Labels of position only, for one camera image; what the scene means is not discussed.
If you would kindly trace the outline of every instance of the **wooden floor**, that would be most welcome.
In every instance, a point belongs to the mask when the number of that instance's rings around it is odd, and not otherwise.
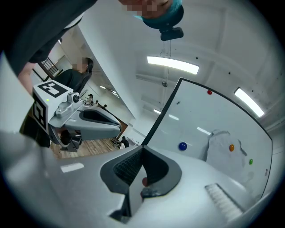
[[[109,153],[118,150],[115,148],[111,142],[110,138],[83,141],[80,145],[78,152],[66,152],[61,151],[60,146],[52,143],[50,145],[51,150],[55,154],[57,159],[75,158],[81,156],[99,155],[104,153]]]

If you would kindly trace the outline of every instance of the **blue ball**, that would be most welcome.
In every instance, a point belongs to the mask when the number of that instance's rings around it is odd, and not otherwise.
[[[184,142],[180,143],[180,144],[179,144],[179,149],[180,149],[181,151],[186,150],[186,149],[187,149],[187,144],[184,143]]]

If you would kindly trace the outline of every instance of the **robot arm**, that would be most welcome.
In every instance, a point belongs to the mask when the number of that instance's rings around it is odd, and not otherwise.
[[[59,82],[48,81],[33,87],[33,116],[62,150],[77,152],[82,140],[112,138],[121,132],[119,121],[103,109],[90,110],[78,93]],[[57,130],[66,129],[62,134]]]

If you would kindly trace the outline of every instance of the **orange ball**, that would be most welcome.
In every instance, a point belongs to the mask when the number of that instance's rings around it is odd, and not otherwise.
[[[235,146],[232,144],[230,145],[230,151],[233,152],[235,150]]]

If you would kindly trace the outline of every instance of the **fluorescent light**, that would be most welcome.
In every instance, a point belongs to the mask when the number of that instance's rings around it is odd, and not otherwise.
[[[197,127],[197,129],[198,129],[199,131],[201,131],[201,132],[207,134],[207,135],[210,135],[210,134],[211,134],[210,132],[207,132],[206,130],[204,130],[204,129],[200,128],[200,127]]]
[[[196,65],[174,60],[174,59],[148,56],[147,62],[150,64],[168,66],[168,67],[184,70],[192,74],[197,74],[199,70],[199,67]]]
[[[177,118],[176,116],[173,116],[173,115],[169,115],[169,117],[174,119],[174,120],[179,120],[179,118]]]
[[[153,109],[154,112],[158,113],[158,114],[161,114],[160,111],[157,111],[156,109]]]
[[[257,114],[258,117],[264,115],[264,112],[261,110],[261,108],[241,88],[237,89],[235,95],[244,103],[246,103]]]

